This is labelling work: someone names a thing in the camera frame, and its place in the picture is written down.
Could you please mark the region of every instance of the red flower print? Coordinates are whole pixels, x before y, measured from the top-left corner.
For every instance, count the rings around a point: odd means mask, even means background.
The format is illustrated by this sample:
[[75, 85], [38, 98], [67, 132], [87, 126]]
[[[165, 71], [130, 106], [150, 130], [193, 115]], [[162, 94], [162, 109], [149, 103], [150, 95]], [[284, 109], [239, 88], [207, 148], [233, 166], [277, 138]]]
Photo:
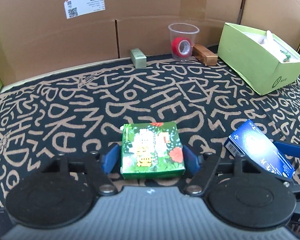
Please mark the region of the red flower print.
[[163, 125], [163, 122], [152, 122], [152, 123], [150, 123], [152, 126], [157, 126], [157, 127], [159, 127], [159, 126], [162, 126]]
[[182, 163], [183, 161], [182, 149], [180, 147], [176, 147], [169, 152], [169, 156], [174, 162]]

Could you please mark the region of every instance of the box logo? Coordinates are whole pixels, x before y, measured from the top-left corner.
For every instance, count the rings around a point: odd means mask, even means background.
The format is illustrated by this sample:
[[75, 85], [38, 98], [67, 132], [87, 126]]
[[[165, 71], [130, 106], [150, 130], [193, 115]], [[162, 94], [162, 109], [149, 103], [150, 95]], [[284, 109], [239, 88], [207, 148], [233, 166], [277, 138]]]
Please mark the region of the box logo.
[[276, 81], [273, 83], [272, 88], [276, 87], [279, 83], [286, 81], [287, 78], [282, 79], [282, 76], [278, 77]]

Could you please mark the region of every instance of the plastic cup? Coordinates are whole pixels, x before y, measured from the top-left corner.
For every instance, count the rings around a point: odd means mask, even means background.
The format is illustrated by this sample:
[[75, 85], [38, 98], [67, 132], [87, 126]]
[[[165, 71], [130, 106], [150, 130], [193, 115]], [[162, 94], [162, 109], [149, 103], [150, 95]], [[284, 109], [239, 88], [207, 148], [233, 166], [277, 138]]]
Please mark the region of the plastic cup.
[[172, 57], [176, 61], [187, 61], [192, 56], [192, 48], [198, 27], [188, 23], [173, 23], [168, 26]]

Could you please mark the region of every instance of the blue box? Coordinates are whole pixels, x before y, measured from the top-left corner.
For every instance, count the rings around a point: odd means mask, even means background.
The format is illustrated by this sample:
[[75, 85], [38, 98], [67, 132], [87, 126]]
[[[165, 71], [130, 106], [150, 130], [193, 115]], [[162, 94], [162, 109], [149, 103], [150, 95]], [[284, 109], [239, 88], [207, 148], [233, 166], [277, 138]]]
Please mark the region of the blue box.
[[276, 146], [248, 119], [226, 140], [225, 147], [236, 156], [244, 154], [265, 170], [292, 178], [294, 168], [281, 155]]

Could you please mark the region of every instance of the gray plastic surface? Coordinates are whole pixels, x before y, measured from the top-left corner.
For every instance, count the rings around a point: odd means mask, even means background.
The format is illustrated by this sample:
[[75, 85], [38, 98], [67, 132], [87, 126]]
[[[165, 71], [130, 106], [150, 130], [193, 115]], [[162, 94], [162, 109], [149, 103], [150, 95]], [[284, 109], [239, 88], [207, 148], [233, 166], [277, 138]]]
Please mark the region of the gray plastic surface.
[[15, 226], [3, 240], [297, 240], [286, 228], [251, 232], [217, 219], [201, 198], [177, 187], [125, 187], [98, 200], [72, 225], [41, 230]]

